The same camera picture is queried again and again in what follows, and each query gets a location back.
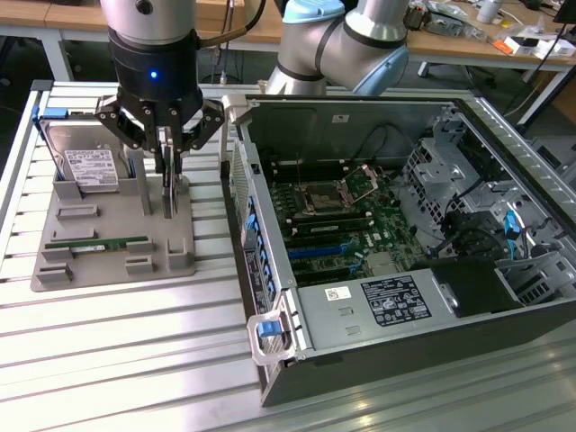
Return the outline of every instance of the green circuit board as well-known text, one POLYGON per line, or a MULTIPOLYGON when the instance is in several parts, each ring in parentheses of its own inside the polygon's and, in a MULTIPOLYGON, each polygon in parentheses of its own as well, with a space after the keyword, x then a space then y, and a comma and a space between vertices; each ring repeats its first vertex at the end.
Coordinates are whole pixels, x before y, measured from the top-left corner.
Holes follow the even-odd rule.
POLYGON ((405 272, 423 258, 386 176, 370 172, 357 169, 344 183, 271 185, 299 286, 405 272))

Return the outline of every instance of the barcode sticker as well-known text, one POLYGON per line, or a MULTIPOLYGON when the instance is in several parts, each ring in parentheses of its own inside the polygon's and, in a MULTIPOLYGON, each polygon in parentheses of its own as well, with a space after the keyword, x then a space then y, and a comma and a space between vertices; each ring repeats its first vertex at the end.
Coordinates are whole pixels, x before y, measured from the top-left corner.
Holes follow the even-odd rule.
POLYGON ((110 150, 65 150, 64 154, 79 186, 118 184, 110 150))

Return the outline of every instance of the floor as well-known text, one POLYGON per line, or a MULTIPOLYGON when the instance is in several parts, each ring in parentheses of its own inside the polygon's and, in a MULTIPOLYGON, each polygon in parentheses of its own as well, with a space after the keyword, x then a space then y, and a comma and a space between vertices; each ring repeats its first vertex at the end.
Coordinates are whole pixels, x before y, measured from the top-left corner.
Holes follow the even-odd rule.
MULTIPOLYGON (((114 81, 113 63, 106 44, 97 42, 67 42, 70 62, 75 68, 78 81, 114 81)), ((228 59, 222 57, 220 64, 211 52, 203 51, 199 55, 198 77, 204 83, 212 80, 212 70, 216 71, 214 82, 220 82, 220 72, 226 64, 229 83, 241 79, 245 84, 255 84, 258 79, 270 76, 276 62, 275 53, 231 51, 228 59)), ((426 78, 418 76, 419 64, 410 62, 398 87, 465 89, 473 85, 500 111, 506 110, 510 99, 522 91, 515 107, 530 94, 532 88, 525 85, 520 74, 508 69, 494 69, 495 86, 487 83, 487 75, 472 69, 473 84, 463 67, 440 65, 430 69, 426 78)), ((43 49, 33 40, 17 45, 0 70, 0 77, 8 77, 9 86, 0 85, 0 167, 5 159, 20 120, 30 85, 34 79, 51 79, 50 67, 43 49)), ((509 117, 514 123, 524 110, 509 117)), ((553 106, 548 107, 526 133, 531 139, 535 136, 573 135, 576 125, 566 119, 553 106)))

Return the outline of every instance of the white table leg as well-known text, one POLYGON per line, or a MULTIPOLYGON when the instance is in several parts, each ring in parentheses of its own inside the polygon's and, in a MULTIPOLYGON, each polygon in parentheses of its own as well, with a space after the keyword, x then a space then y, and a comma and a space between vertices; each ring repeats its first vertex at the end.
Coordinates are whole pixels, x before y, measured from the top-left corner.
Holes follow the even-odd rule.
POLYGON ((517 123, 517 126, 521 126, 530 120, 530 117, 532 117, 535 114, 538 108, 540 108, 540 105, 542 105, 542 103, 548 98, 548 96, 554 91, 554 89, 563 81, 564 77, 566 77, 566 75, 568 75, 569 72, 570 70, 567 70, 565 72, 558 72, 556 75, 554 75, 552 81, 550 81, 550 83, 546 86, 546 88, 542 91, 542 93, 540 93, 540 95, 536 98, 536 100, 532 103, 532 105, 530 105, 530 108, 526 110, 520 121, 517 123))
POLYGON ((64 41, 58 30, 46 32, 42 35, 42 45, 56 81, 74 81, 68 56, 64 50, 64 41))
POLYGON ((418 69, 418 76, 425 78, 428 75, 428 70, 430 69, 430 64, 426 61, 423 61, 420 64, 420 68, 418 69))

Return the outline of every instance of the aluminum slotted table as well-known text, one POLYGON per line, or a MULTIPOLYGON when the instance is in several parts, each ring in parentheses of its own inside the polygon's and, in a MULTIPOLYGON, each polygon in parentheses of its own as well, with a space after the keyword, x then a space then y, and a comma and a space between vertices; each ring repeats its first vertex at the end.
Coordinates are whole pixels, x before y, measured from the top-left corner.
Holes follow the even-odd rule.
MULTIPOLYGON (((4 170, 3 431, 572 430, 576 322, 527 346, 262 409, 222 197, 218 136, 184 161, 192 182, 194 276, 32 292, 55 169, 32 127, 32 106, 90 111, 99 95, 114 91, 112 84, 86 83, 32 91, 4 170)), ((258 88, 203 91, 220 97, 258 88)), ((232 140, 225 140, 230 147, 232 140)))

